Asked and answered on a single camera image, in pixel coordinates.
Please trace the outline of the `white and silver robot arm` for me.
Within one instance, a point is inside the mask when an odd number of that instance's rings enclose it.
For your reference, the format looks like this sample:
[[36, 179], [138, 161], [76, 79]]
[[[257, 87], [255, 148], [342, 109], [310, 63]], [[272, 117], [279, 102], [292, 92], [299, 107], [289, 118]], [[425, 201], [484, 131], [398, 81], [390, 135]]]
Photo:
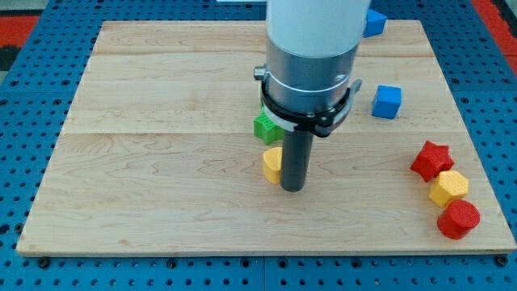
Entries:
[[328, 137], [361, 82], [350, 80], [370, 0], [268, 0], [267, 55], [254, 70], [269, 118], [290, 132]]

